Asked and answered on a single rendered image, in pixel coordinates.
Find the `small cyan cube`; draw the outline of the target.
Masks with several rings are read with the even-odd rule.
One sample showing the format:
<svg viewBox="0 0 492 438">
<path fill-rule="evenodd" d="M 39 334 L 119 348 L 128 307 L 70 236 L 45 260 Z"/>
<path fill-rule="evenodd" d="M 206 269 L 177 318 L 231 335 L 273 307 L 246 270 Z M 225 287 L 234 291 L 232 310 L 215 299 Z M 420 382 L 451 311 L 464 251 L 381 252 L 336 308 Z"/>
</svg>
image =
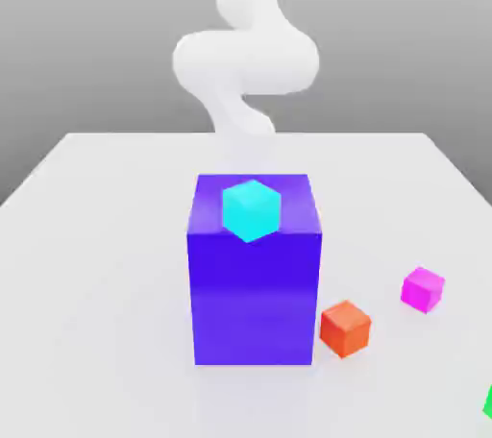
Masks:
<svg viewBox="0 0 492 438">
<path fill-rule="evenodd" d="M 282 195 L 256 180 L 222 192 L 222 225 L 246 243 L 278 231 L 281 210 Z"/>
</svg>

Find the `small magenta cube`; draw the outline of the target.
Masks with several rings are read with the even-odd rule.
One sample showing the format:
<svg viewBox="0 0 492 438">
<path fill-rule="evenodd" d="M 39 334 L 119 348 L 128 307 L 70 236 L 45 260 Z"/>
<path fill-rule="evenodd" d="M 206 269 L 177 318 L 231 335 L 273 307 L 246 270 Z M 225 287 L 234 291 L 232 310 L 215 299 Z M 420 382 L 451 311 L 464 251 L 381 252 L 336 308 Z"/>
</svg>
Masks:
<svg viewBox="0 0 492 438">
<path fill-rule="evenodd" d="M 422 313 L 429 313 L 440 302 L 445 282 L 444 277 L 417 267 L 404 279 L 401 301 Z"/>
</svg>

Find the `large purple box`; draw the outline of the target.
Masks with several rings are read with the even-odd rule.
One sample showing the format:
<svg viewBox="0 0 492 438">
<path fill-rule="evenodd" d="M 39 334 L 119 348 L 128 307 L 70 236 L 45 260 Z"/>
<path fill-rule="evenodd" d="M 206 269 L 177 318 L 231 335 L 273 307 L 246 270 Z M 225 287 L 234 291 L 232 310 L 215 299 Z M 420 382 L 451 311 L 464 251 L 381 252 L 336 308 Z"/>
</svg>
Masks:
<svg viewBox="0 0 492 438">
<path fill-rule="evenodd" d="M 224 228 L 222 196 L 252 179 L 282 209 L 277 231 L 246 243 Z M 196 364 L 311 363 L 322 229 L 307 175 L 199 175 L 186 240 Z"/>
</svg>

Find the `small orange cube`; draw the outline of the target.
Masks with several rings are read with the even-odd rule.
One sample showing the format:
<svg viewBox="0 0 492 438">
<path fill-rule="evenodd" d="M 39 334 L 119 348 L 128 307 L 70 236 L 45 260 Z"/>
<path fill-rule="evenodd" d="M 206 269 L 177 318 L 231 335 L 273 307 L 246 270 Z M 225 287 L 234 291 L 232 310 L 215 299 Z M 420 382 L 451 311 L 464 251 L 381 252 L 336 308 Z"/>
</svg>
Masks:
<svg viewBox="0 0 492 438">
<path fill-rule="evenodd" d="M 321 313 L 320 339 L 344 358 L 368 345 L 371 324 L 365 312 L 345 300 Z"/>
</svg>

